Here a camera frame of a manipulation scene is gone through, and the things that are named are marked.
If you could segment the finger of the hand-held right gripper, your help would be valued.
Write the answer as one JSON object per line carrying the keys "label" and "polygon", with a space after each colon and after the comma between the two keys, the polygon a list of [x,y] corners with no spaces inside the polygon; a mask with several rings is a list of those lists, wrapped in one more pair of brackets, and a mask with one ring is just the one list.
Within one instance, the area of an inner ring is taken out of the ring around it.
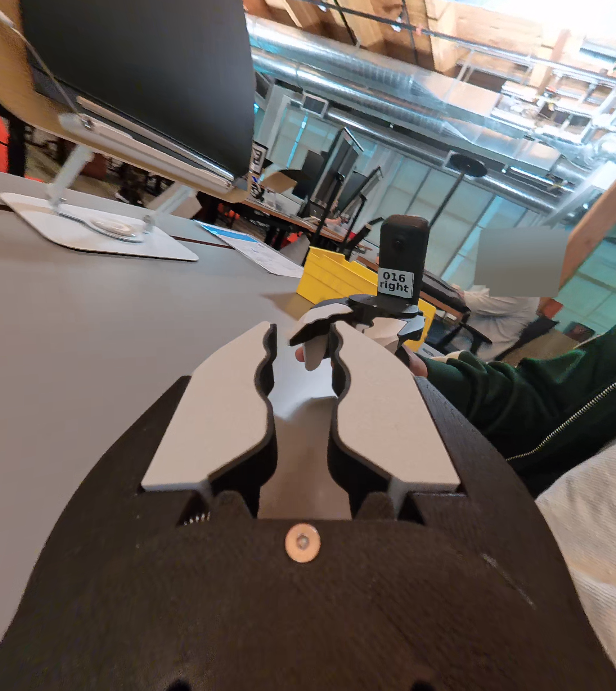
{"label": "finger of the hand-held right gripper", "polygon": [[331,325],[346,321],[349,317],[348,301],[322,301],[300,317],[288,338],[288,344],[299,347],[302,352],[300,361],[306,370],[311,372],[317,369],[322,360],[329,356]]}
{"label": "finger of the hand-held right gripper", "polygon": [[393,317],[375,317],[372,325],[364,328],[364,336],[388,350],[391,354],[407,354],[399,333],[406,329],[408,321]]}

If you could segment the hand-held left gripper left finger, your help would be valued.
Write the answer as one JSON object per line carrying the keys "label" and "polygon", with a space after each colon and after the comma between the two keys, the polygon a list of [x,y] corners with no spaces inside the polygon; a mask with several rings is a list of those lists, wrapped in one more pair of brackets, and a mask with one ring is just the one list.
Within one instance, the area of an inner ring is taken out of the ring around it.
{"label": "hand-held left gripper left finger", "polygon": [[211,354],[190,376],[143,476],[146,491],[210,491],[214,481],[275,436],[277,325],[261,322]]}

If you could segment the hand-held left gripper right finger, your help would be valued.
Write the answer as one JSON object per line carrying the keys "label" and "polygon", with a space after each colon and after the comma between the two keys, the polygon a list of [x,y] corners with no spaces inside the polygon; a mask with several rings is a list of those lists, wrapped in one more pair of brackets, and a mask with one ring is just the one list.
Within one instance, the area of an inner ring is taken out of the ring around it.
{"label": "hand-held left gripper right finger", "polygon": [[360,469],[364,491],[456,491],[459,474],[409,368],[344,322],[329,335],[338,484],[355,491]]}

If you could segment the yellow plastic bin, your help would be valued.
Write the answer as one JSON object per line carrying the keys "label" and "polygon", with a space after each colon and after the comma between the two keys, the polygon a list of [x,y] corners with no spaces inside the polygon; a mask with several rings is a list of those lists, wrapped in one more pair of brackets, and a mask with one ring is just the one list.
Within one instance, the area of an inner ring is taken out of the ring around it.
{"label": "yellow plastic bin", "polygon": [[[322,301],[346,301],[347,297],[356,294],[374,295],[378,271],[374,272],[355,261],[348,261],[343,255],[325,249],[311,249],[303,268],[303,276],[298,284],[297,293],[313,306]],[[427,322],[422,338],[403,338],[403,346],[416,352],[424,343],[430,331],[430,325],[436,314],[435,308],[422,301],[418,303]],[[350,317],[344,322],[364,334],[364,328],[372,325],[365,323],[363,317],[357,317],[350,308]]]}

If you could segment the person's right forearm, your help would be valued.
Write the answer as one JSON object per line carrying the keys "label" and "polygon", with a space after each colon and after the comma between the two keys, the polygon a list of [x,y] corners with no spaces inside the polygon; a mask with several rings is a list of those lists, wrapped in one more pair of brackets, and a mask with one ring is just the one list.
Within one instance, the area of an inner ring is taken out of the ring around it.
{"label": "person's right forearm", "polygon": [[508,435],[520,427],[538,433],[562,410],[560,390],[583,352],[548,359],[524,358],[516,366],[485,362],[468,351],[429,358],[432,384],[483,434]]}

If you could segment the long wooden-edged desk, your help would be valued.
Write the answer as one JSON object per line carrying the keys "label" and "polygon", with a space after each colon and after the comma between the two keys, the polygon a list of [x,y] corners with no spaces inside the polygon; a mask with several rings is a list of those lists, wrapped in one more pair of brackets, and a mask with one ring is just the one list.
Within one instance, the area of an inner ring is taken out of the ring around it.
{"label": "long wooden-edged desk", "polygon": [[[248,198],[237,203],[246,209],[251,209],[255,213],[263,214],[265,217],[269,217],[273,222],[283,222],[292,227],[298,227],[303,229],[306,233],[311,233],[317,230],[318,221],[314,218],[300,218],[293,213],[283,212],[274,209],[266,204],[258,203],[256,200]],[[334,241],[341,241],[344,238],[353,236],[353,231],[349,230],[347,227],[340,224],[326,222],[321,229],[321,235],[331,238]]]}

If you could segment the grey desk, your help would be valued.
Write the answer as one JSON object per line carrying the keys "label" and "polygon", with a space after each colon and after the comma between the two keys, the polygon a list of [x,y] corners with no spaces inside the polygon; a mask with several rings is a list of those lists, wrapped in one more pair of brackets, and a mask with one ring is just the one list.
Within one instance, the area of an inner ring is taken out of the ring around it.
{"label": "grey desk", "polygon": [[[45,185],[0,173],[0,194]],[[323,361],[286,339],[310,303],[190,220],[165,216],[197,262],[89,254],[39,235],[0,199],[0,639],[63,508],[113,443],[183,375],[262,321],[278,326],[278,469],[260,516],[347,519],[327,468],[335,401]]]}

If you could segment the black computer monitor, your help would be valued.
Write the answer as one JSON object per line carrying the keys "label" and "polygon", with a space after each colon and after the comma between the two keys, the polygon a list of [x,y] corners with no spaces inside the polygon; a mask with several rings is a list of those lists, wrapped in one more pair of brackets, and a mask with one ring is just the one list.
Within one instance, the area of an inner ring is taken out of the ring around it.
{"label": "black computer monitor", "polygon": [[380,184],[382,180],[382,169],[377,166],[372,170],[372,172],[366,177],[365,181],[360,184],[358,190],[355,192],[354,200],[352,203],[352,219],[355,219],[358,214],[363,210],[365,203],[367,202],[368,196],[372,193],[374,189]]}
{"label": "black computer monitor", "polygon": [[299,185],[296,185],[294,189],[294,195],[296,197],[303,199],[304,201],[311,197],[320,178],[322,168],[324,166],[325,156],[325,152],[315,152],[312,150],[307,151],[301,168],[305,179]]}
{"label": "black computer monitor", "polygon": [[332,212],[337,205],[338,197],[345,185],[347,178],[351,175],[355,163],[364,151],[363,145],[352,132],[344,127],[339,132],[338,146],[331,165],[330,172],[330,192],[328,212]]}

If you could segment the black disc-topped pole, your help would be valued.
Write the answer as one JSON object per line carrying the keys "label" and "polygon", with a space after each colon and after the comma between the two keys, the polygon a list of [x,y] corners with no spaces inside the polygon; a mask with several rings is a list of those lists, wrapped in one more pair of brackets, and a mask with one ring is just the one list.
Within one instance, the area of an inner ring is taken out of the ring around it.
{"label": "black disc-topped pole", "polygon": [[452,151],[442,171],[449,178],[449,189],[440,203],[437,225],[449,235],[461,236],[478,219],[489,193],[475,183],[487,174],[485,164],[467,154]]}

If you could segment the printed paper sheet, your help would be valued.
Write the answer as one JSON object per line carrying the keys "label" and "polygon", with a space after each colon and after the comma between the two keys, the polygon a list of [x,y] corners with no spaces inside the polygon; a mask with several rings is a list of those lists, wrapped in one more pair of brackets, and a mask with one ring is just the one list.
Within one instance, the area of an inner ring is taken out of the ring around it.
{"label": "printed paper sheet", "polygon": [[293,279],[303,275],[302,266],[253,236],[205,222],[199,225],[269,274]]}

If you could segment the folded cardboard sheet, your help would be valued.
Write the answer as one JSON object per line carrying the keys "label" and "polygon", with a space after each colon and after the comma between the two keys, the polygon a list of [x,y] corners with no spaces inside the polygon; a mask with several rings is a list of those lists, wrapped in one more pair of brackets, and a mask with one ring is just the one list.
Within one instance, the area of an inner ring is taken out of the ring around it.
{"label": "folded cardboard sheet", "polygon": [[302,170],[285,168],[262,177],[260,185],[269,191],[284,194],[287,191],[292,191],[303,179],[304,174]]}

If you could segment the white ribbed garment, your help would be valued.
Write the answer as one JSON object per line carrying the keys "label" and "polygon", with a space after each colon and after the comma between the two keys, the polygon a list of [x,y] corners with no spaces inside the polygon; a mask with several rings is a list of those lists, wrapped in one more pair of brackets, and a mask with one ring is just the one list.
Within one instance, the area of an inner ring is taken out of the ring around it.
{"label": "white ribbed garment", "polygon": [[616,667],[616,441],[568,471],[536,503]]}

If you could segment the black laptop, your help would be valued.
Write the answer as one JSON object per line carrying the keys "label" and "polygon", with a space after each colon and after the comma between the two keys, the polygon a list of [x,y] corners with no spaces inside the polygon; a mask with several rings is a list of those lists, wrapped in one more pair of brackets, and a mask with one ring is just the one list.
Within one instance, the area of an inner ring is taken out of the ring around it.
{"label": "black laptop", "polygon": [[242,1],[20,1],[24,36],[72,97],[230,182],[249,172],[255,72]]}

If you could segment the silver ventilation duct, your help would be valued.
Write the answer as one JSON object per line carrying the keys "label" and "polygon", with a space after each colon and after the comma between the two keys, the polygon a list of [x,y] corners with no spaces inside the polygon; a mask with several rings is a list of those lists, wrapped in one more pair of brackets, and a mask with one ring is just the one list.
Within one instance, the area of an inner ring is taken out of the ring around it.
{"label": "silver ventilation duct", "polygon": [[554,195],[527,182],[530,174],[549,172],[559,153],[494,118],[496,93],[251,14],[246,28],[258,73],[452,149],[518,168],[525,172],[519,180],[498,174],[500,191],[542,212],[556,205]]}

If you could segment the wooden post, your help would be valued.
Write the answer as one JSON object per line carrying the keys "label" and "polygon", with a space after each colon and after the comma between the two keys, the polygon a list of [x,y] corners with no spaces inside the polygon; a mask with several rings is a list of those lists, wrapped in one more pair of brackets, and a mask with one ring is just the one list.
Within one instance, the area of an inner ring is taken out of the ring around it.
{"label": "wooden post", "polygon": [[571,280],[615,224],[616,179],[571,231],[559,280],[560,289]]}

